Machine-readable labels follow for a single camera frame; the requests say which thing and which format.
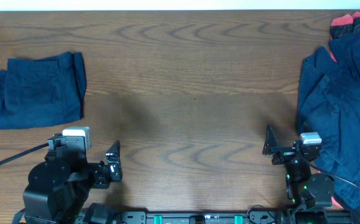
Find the navy blue shorts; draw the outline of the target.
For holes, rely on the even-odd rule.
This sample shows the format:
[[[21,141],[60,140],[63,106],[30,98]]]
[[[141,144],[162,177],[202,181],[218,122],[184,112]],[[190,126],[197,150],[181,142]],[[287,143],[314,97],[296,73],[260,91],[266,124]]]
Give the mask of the navy blue shorts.
[[[0,70],[0,129],[44,128],[84,117],[87,81],[80,52],[10,58]]]

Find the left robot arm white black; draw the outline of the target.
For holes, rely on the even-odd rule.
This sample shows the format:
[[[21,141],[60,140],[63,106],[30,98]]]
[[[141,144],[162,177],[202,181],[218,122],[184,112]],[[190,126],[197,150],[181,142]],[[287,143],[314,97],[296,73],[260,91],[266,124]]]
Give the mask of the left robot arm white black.
[[[120,142],[106,152],[106,160],[89,163],[83,136],[56,134],[47,140],[44,162],[28,175],[23,193],[24,209],[14,215],[13,223],[121,223],[122,215],[113,208],[84,203],[91,189],[108,189],[122,180]]]

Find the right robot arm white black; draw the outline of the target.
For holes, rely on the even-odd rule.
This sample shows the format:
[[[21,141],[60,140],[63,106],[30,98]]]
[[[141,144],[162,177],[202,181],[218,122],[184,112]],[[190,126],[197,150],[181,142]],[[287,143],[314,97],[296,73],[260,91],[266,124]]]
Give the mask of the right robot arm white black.
[[[318,133],[302,133],[292,146],[280,147],[272,126],[266,127],[263,155],[286,170],[287,197],[293,207],[276,214],[277,223],[329,224],[326,209],[332,206],[335,181],[322,172],[312,173],[311,162],[319,157],[322,139]]]

